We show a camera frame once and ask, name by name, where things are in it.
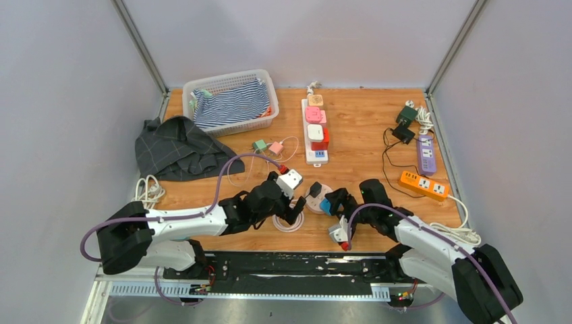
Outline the blue plug adapter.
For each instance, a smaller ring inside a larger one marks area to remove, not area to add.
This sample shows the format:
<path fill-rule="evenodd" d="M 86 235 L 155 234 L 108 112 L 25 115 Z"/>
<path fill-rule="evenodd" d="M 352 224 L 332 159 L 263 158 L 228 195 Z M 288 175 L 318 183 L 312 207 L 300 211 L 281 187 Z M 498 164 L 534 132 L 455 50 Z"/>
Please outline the blue plug adapter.
<path fill-rule="evenodd" d="M 331 203 L 327 200 L 327 199 L 323 199 L 320 204 L 319 204 L 319 208 L 322 212 L 324 212 L 326 215 L 331 216 Z"/>

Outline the round pink socket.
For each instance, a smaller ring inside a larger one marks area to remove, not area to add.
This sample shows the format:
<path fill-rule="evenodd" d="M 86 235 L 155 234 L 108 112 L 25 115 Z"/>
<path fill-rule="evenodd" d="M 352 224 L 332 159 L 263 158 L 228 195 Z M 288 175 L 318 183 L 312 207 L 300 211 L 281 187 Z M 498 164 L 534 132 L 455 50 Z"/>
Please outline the round pink socket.
<path fill-rule="evenodd" d="M 306 208 L 315 213 L 315 214 L 324 214 L 324 212 L 322 212 L 319 208 L 319 204 L 320 202 L 325 199 L 325 195 L 332 192 L 333 190 L 331 189 L 330 186 L 327 186 L 326 184 L 322 184 L 322 190 L 320 195 L 317 198 L 312 198 L 311 196 L 308 196 L 309 189 L 306 190 L 306 193 L 304 194 L 304 197 L 306 198 Z"/>

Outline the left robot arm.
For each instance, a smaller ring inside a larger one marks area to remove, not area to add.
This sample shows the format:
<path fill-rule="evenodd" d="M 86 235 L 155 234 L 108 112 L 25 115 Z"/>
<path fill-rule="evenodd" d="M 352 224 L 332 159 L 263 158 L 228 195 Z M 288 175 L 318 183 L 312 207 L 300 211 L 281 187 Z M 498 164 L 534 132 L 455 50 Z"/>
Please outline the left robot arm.
<path fill-rule="evenodd" d="M 294 169 L 267 179 L 251 191 L 241 191 L 201 209 L 146 209 L 130 202 L 98 228 L 96 236 L 106 275 L 135 267 L 165 267 L 198 279 L 206 272 L 195 236 L 226 236 L 258 228 L 272 216 L 294 223 L 304 209 L 305 198 L 290 203 L 303 177 Z"/>

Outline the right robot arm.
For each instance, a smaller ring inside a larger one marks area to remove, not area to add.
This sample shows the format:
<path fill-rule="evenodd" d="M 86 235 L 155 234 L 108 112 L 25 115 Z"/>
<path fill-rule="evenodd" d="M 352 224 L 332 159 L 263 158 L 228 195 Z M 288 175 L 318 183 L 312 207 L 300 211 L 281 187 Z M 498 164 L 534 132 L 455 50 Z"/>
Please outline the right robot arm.
<path fill-rule="evenodd" d="M 339 219 L 331 238 L 351 250 L 356 227 L 366 224 L 396 242 L 387 252 L 385 272 L 393 281 L 418 279 L 454 300 L 472 323 L 515 323 L 513 310 L 523 294 L 500 252 L 471 244 L 455 232 L 422 221 L 396 207 L 377 179 L 360 184 L 363 203 L 346 188 L 325 194 L 320 209 Z"/>

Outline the red plug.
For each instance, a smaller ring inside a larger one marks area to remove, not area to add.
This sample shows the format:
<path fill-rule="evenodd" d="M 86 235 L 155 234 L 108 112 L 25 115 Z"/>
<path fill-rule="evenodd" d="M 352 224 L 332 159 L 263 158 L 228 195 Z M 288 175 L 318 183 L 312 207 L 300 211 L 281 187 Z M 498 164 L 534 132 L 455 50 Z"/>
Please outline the red plug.
<path fill-rule="evenodd" d="M 313 151 L 326 151 L 330 142 L 330 135 L 328 128 L 323 128 L 324 139 L 321 142 L 311 142 L 311 149 Z"/>

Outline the pink plug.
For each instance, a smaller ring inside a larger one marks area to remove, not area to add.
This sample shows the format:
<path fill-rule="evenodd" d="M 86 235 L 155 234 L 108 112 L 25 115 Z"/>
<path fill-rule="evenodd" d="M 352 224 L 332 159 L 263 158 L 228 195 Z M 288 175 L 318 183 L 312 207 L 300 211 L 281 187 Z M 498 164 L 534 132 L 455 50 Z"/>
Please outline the pink plug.
<path fill-rule="evenodd" d="M 315 106 L 307 106 L 304 109 L 305 121 L 309 124 L 326 125 L 326 113 L 323 109 Z"/>

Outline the beige plug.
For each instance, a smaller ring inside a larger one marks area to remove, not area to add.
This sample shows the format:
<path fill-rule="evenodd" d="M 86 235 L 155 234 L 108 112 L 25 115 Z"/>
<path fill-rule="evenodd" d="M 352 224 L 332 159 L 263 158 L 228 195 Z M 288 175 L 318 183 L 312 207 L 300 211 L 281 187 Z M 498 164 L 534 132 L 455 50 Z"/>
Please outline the beige plug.
<path fill-rule="evenodd" d="M 309 94 L 307 96 L 308 105 L 313 107 L 323 107 L 324 99 L 321 94 Z"/>

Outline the white long power strip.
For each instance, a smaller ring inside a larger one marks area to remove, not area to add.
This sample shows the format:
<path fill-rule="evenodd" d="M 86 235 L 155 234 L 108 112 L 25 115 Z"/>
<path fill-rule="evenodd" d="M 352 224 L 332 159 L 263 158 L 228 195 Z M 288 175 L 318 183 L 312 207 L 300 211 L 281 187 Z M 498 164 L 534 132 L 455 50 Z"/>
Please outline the white long power strip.
<path fill-rule="evenodd" d="M 305 149 L 305 159 L 308 165 L 313 165 L 314 167 L 320 167 L 329 162 L 328 149 L 326 151 L 313 151 L 311 149 L 311 142 L 306 137 L 306 127 L 309 123 L 305 121 L 304 109 L 309 106 L 307 99 L 301 100 L 301 110 L 302 110 L 302 123 L 304 131 L 304 149 Z"/>

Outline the black adapter at right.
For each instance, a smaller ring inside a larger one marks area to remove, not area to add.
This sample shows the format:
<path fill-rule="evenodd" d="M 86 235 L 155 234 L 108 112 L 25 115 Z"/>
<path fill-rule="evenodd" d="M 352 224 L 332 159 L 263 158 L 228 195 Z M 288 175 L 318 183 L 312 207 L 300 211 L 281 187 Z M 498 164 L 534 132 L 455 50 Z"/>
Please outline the black adapter at right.
<path fill-rule="evenodd" d="M 392 129 L 392 135 L 403 144 L 409 144 L 415 137 L 415 133 L 407 126 L 399 124 L 396 128 Z"/>

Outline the orange power strip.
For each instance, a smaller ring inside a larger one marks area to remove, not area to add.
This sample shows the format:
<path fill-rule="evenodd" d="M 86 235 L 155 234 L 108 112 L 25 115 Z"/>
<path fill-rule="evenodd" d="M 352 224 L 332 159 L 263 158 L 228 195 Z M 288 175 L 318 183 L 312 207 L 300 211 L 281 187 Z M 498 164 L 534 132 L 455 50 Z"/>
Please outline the orange power strip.
<path fill-rule="evenodd" d="M 436 182 L 410 171 L 403 171 L 398 180 L 398 185 L 438 202 L 447 199 L 450 193 L 449 185 Z"/>

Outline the purple power strip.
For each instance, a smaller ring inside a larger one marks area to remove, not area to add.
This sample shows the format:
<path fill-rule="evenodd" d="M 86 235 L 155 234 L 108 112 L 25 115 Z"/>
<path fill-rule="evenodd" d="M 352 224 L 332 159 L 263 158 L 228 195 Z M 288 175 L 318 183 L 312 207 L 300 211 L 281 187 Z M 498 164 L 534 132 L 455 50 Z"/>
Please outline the purple power strip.
<path fill-rule="evenodd" d="M 418 152 L 418 170 L 423 176 L 433 176 L 436 173 L 434 141 L 431 136 L 419 135 L 416 140 Z"/>

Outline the dark green adapter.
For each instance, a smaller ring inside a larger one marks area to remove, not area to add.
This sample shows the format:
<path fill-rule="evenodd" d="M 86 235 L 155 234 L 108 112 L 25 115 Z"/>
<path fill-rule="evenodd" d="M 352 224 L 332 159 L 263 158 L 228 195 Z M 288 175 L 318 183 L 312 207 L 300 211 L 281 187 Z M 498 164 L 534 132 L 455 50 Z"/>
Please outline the dark green adapter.
<path fill-rule="evenodd" d="M 399 126 L 404 126 L 406 128 L 410 127 L 411 123 L 416 120 L 418 111 L 414 107 L 405 105 L 399 112 L 396 123 Z"/>

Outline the striped cloth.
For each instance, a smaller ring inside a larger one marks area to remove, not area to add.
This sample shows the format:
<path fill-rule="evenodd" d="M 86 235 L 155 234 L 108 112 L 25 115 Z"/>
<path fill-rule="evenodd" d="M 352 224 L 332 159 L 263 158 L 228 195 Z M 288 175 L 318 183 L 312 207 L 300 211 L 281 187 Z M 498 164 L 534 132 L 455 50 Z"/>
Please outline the striped cloth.
<path fill-rule="evenodd" d="M 202 129 L 264 117 L 270 111 L 267 84 L 256 79 L 218 94 L 196 89 L 191 93 L 190 108 L 194 123 Z"/>

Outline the white plastic basket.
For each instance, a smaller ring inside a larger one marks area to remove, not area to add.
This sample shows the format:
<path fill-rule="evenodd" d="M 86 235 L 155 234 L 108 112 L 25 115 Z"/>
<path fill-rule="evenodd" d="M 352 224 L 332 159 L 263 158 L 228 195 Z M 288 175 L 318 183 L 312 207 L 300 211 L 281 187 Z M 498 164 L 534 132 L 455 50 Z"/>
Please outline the white plastic basket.
<path fill-rule="evenodd" d="M 263 69 L 189 81 L 182 102 L 183 115 L 214 137 L 267 128 L 279 114 L 273 81 Z"/>

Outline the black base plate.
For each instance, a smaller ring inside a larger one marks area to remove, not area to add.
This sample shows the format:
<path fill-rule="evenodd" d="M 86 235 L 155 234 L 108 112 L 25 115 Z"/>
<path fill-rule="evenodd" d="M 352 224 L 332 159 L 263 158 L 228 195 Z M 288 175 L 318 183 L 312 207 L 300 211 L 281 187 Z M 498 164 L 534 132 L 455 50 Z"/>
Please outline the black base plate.
<path fill-rule="evenodd" d="M 213 281 L 213 293 L 365 296 L 372 285 L 413 288 L 383 253 L 208 251 L 189 270 L 161 279 Z"/>

